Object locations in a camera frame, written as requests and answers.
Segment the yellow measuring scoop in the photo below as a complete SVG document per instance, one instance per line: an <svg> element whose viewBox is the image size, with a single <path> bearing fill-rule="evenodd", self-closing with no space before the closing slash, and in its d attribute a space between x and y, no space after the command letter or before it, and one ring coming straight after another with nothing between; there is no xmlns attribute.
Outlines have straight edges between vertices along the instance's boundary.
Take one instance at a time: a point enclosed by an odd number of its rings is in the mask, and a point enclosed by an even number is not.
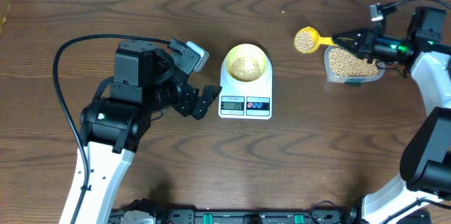
<svg viewBox="0 0 451 224"><path fill-rule="evenodd" d="M299 31L309 32L312 35L312 37L313 37L313 39L314 39L314 41L316 43L315 47L310 52L308 52L307 54L311 54L311 53L315 52L321 45L335 46L335 44L334 44L334 42L333 42L331 37L322 37L318 33L318 31L316 29L312 28L312 27L304 27L304 28L302 28Z"/></svg>

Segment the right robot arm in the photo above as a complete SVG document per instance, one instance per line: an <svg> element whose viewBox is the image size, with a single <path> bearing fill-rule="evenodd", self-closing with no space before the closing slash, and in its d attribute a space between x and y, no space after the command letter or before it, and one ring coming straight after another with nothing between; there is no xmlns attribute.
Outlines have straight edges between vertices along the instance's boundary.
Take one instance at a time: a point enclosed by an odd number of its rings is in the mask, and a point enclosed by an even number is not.
<svg viewBox="0 0 451 224"><path fill-rule="evenodd" d="M446 12L417 7L400 39L385 35L385 17L396 6L372 5L372 27L332 36L357 58L404 66L427 113L402 153L398 175L353 206L348 223L397 223L427 205L450 208L450 45L441 42Z"/></svg>

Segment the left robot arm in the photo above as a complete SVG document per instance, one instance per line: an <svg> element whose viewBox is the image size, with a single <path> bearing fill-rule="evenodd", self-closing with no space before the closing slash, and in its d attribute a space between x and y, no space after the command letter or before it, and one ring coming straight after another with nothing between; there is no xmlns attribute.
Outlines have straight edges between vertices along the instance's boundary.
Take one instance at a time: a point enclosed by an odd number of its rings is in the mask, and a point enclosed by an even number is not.
<svg viewBox="0 0 451 224"><path fill-rule="evenodd" d="M72 126L77 163L61 223L107 223L121 181L141 137L167 108L200 120L221 87L194 88L187 80L209 53L194 42L123 36L114 75L103 80Z"/></svg>

